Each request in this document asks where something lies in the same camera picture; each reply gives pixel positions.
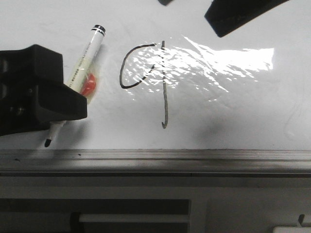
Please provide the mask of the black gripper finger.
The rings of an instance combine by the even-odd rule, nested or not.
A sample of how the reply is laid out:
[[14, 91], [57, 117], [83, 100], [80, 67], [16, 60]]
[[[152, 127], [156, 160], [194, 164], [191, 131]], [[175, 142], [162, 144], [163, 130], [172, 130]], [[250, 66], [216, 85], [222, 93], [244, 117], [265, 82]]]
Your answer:
[[86, 98], [64, 84], [62, 54], [40, 45], [0, 52], [1, 135], [86, 117]]
[[218, 37], [224, 37], [285, 0], [214, 0], [205, 19]]

